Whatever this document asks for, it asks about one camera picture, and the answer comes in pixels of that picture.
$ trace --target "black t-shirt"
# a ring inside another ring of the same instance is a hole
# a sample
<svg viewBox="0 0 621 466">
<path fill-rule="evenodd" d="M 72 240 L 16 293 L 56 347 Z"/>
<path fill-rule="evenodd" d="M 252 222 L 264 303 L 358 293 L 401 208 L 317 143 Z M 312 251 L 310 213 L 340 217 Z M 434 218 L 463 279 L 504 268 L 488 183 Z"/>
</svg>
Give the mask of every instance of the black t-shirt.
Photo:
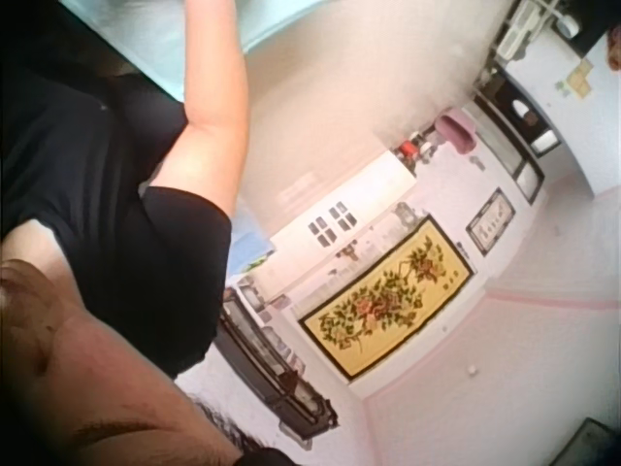
<svg viewBox="0 0 621 466">
<path fill-rule="evenodd" d="M 150 187 L 104 100 L 18 67 L 2 80 L 2 238 L 50 228 L 86 308 L 171 377 L 200 361 L 221 309 L 231 223 Z"/>
</svg>

